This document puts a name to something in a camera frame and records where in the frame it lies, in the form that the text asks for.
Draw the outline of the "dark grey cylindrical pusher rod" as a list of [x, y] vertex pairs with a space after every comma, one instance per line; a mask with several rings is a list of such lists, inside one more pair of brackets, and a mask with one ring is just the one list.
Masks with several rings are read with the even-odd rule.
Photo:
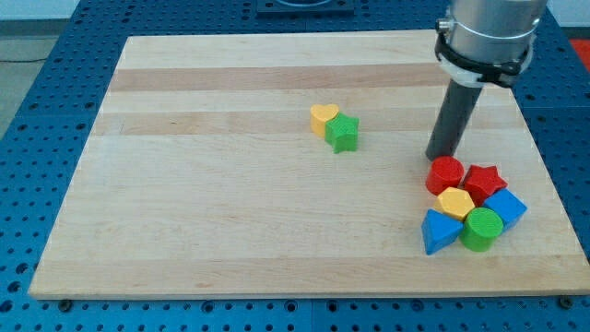
[[482, 87], [470, 88], [454, 80], [449, 82], [425, 151], [429, 160], [455, 154], [481, 91]]

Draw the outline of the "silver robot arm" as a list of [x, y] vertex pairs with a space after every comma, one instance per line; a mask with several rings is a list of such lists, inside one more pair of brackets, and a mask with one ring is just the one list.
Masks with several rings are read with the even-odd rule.
[[450, 76], [425, 155], [453, 156], [487, 84], [512, 87], [529, 67], [546, 0], [452, 0], [434, 53]]

